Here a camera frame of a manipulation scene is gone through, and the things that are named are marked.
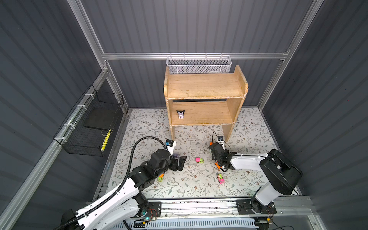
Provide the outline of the black purple toy figure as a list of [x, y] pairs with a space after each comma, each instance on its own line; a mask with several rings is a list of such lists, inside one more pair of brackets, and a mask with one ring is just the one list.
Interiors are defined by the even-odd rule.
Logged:
[[184, 117], [185, 117], [185, 110], [177, 110], [176, 112], [178, 114], [178, 118], [179, 119], [184, 119]]

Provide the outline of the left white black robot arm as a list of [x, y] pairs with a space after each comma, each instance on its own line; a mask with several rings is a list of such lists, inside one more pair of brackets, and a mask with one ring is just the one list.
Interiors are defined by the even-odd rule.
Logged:
[[58, 230], [107, 230], [120, 221], [146, 215], [149, 208], [142, 191], [168, 170], [184, 168], [186, 156], [173, 157], [173, 149], [155, 151], [148, 161], [128, 170], [123, 182], [94, 203], [74, 212], [66, 211]]

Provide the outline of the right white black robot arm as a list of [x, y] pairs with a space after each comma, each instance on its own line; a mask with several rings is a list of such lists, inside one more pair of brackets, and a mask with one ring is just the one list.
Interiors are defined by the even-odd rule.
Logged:
[[263, 172], [267, 183], [251, 199], [238, 203], [238, 207], [255, 214], [275, 214], [274, 200], [291, 195], [303, 173], [291, 160], [276, 149], [260, 155], [243, 155], [225, 148], [223, 141], [211, 142], [212, 159], [223, 172], [228, 170], [253, 170]]

